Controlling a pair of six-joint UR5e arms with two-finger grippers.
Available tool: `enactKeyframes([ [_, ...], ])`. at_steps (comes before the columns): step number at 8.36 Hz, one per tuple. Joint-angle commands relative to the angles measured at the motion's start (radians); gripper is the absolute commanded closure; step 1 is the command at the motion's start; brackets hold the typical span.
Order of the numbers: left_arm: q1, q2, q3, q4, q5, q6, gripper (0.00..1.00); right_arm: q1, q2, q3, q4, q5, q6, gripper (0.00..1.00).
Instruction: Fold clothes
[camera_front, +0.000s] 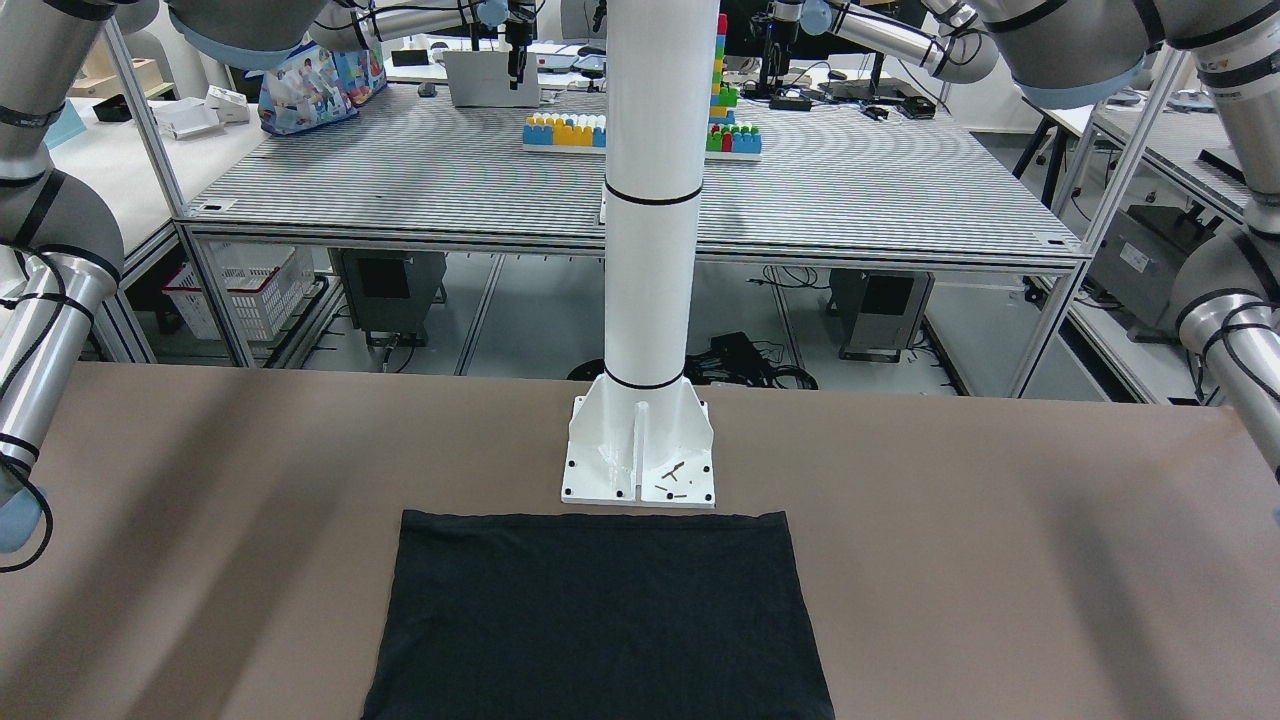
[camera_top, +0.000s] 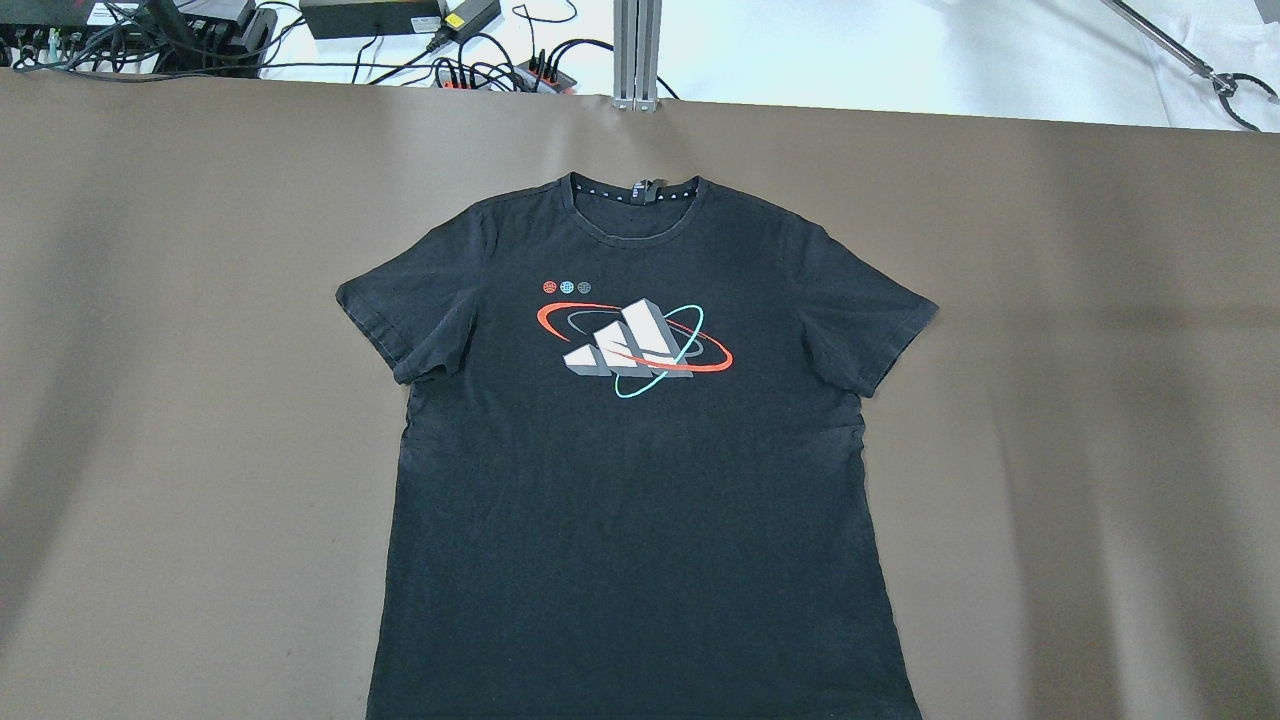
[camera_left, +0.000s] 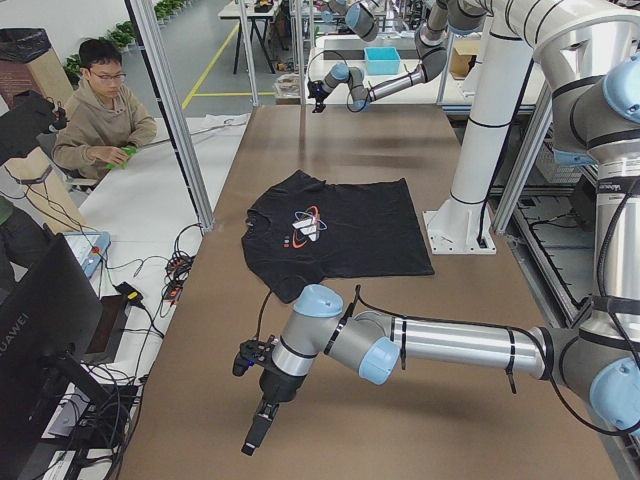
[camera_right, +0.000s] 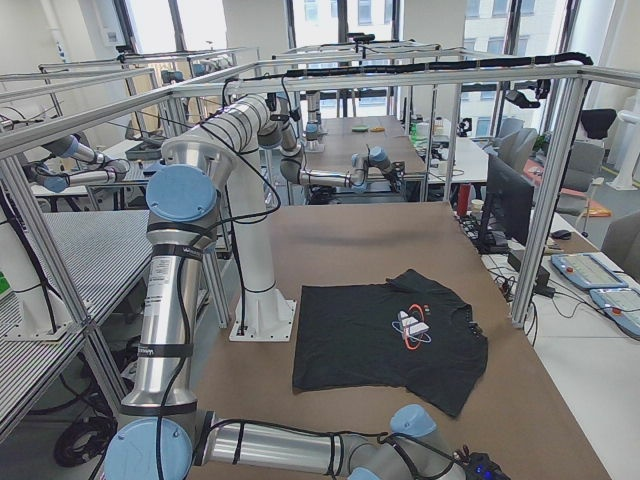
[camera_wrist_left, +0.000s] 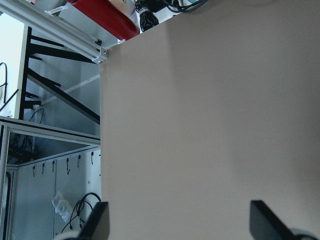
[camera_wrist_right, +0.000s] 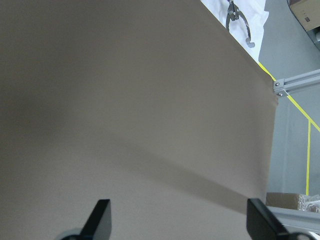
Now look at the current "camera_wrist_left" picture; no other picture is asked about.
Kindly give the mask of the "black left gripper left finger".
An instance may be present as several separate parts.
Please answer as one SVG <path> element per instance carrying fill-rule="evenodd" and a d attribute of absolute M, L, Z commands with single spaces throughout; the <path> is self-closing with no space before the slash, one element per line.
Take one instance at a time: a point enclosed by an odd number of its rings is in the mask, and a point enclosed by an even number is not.
<path fill-rule="evenodd" d="M 77 240 L 108 240 L 110 236 L 110 214 L 107 201 L 97 202 Z"/>

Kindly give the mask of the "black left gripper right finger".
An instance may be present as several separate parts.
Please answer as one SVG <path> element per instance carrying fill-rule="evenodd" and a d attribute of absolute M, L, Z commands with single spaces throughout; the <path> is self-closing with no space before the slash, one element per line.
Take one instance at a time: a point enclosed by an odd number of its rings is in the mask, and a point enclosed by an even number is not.
<path fill-rule="evenodd" d="M 254 240 L 294 240 L 294 234 L 262 200 L 251 200 L 249 232 Z"/>

